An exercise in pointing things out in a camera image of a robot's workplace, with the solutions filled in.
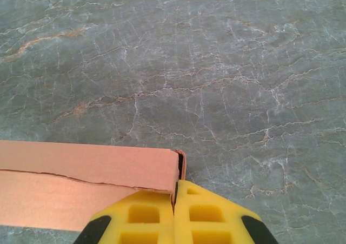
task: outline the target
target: yellow plastic tool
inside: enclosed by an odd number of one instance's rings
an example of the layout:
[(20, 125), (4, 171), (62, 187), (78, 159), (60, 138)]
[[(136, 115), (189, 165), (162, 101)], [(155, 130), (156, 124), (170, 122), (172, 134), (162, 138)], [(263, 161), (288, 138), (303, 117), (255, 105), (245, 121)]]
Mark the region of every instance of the yellow plastic tool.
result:
[(261, 218), (189, 181), (134, 193), (95, 214), (74, 244), (277, 244)]

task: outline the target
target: gray marble countertop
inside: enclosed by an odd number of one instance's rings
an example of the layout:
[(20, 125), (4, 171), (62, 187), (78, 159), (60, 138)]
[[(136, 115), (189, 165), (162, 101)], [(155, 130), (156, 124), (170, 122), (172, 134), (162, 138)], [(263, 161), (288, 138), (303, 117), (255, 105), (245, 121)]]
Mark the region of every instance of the gray marble countertop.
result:
[(0, 139), (182, 149), (280, 243), (345, 243), (345, 2), (0, 0)]

